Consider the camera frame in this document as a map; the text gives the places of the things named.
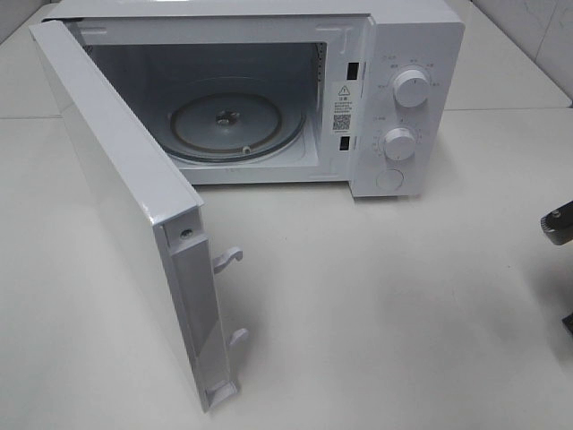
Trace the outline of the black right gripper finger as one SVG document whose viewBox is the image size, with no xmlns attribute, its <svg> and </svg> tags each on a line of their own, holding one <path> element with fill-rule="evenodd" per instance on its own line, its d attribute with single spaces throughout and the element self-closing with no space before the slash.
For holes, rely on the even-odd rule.
<svg viewBox="0 0 573 430">
<path fill-rule="evenodd" d="M 573 314 L 569 314 L 561 320 L 563 326 L 570 335 L 573 335 Z"/>
</svg>

